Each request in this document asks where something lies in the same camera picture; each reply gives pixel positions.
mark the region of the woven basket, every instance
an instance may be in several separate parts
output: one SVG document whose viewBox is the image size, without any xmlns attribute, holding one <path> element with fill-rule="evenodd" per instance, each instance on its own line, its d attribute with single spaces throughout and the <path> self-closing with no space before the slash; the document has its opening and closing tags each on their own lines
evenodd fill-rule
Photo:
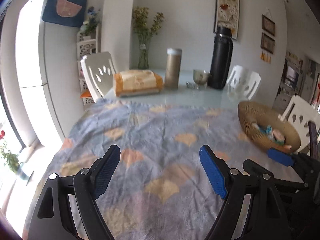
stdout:
<svg viewBox="0 0 320 240">
<path fill-rule="evenodd" d="M 261 150 L 267 151 L 275 148 L 285 153 L 292 153 L 299 149 L 301 141 L 299 134 L 288 121 L 281 121 L 279 113 L 269 107 L 256 102 L 240 102 L 238 105 L 238 116 L 241 127 L 249 139 Z M 286 138 L 286 145 L 291 145 L 288 150 L 283 146 L 271 141 L 265 134 L 257 130 L 252 123 L 256 122 L 261 127 L 271 125 L 273 129 L 278 129 Z"/>
</svg>

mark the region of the picture frame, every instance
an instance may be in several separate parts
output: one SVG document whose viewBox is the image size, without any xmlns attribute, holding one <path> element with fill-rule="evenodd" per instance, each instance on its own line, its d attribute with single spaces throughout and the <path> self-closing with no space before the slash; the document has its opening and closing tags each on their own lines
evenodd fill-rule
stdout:
<svg viewBox="0 0 320 240">
<path fill-rule="evenodd" d="M 276 36 L 276 24 L 265 15 L 262 15 L 262 29 Z"/>
<path fill-rule="evenodd" d="M 264 49 L 273 54 L 273 52 L 275 51 L 275 44 L 276 41 L 273 38 L 266 35 L 265 33 L 262 33 L 260 45 L 261 49 Z"/>
<path fill-rule="evenodd" d="M 238 39 L 240 0 L 216 0 L 214 33 L 218 26 L 231 29 L 232 39 Z"/>
</svg>

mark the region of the white shelf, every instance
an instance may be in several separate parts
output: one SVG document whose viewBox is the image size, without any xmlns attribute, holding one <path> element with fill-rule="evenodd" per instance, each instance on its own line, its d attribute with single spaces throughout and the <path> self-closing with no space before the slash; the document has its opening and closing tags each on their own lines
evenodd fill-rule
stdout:
<svg viewBox="0 0 320 240">
<path fill-rule="evenodd" d="M 88 89 L 87 84 L 85 82 L 85 78 L 81 72 L 81 62 L 80 60 L 82 59 L 83 56 L 85 55 L 91 55 L 94 53 L 100 52 L 100 46 L 99 46 L 99 28 L 100 26 L 97 26 L 96 29 L 96 34 L 95 34 L 95 39 L 90 39 L 86 41 L 81 41 L 81 32 L 79 31 L 77 34 L 77 63 L 78 63 L 78 75 L 79 75 L 79 84 L 80 84 L 80 89 L 81 93 L 85 90 Z M 83 103 L 84 103 L 84 110 L 87 111 L 88 108 L 94 104 L 94 100 L 92 98 L 82 98 Z"/>
</svg>

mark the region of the green leaves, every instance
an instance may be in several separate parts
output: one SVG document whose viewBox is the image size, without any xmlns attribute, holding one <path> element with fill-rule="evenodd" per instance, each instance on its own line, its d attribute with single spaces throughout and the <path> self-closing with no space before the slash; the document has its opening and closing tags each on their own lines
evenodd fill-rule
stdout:
<svg viewBox="0 0 320 240">
<path fill-rule="evenodd" d="M 7 142 L 5 140 L 0 144 L 0 152 L 10 170 L 16 173 L 20 166 L 19 160 L 18 157 L 7 148 Z"/>
<path fill-rule="evenodd" d="M 84 36 L 89 36 L 91 33 L 96 31 L 96 28 L 100 22 L 98 19 L 99 11 L 96 13 L 93 6 L 88 9 L 89 20 L 88 24 L 85 25 Z"/>
<path fill-rule="evenodd" d="M 153 19 L 153 24 L 148 28 L 147 21 L 149 17 L 148 7 L 136 7 L 132 12 L 133 31 L 138 35 L 140 41 L 146 42 L 154 34 L 157 35 L 161 29 L 161 24 L 164 22 L 163 13 L 157 13 Z"/>
</svg>

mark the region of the chair backrest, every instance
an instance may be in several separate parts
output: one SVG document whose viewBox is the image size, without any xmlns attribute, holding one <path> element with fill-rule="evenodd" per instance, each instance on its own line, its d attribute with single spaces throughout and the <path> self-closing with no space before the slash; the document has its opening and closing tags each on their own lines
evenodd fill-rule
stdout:
<svg viewBox="0 0 320 240">
<path fill-rule="evenodd" d="M 301 151 L 310 143 L 308 122 L 313 121 L 316 124 L 317 131 L 320 128 L 320 114 L 299 96 L 291 98 L 282 118 L 287 119 L 300 136 L 301 146 L 298 151 Z"/>
<path fill-rule="evenodd" d="M 228 77 L 227 84 L 238 94 L 251 100 L 258 91 L 260 81 L 261 77 L 258 73 L 236 65 Z"/>
<path fill-rule="evenodd" d="M 84 56 L 81 65 L 88 89 L 96 102 L 95 98 L 103 97 L 113 86 L 113 74 L 116 73 L 116 70 L 111 54 L 102 52 Z"/>
</svg>

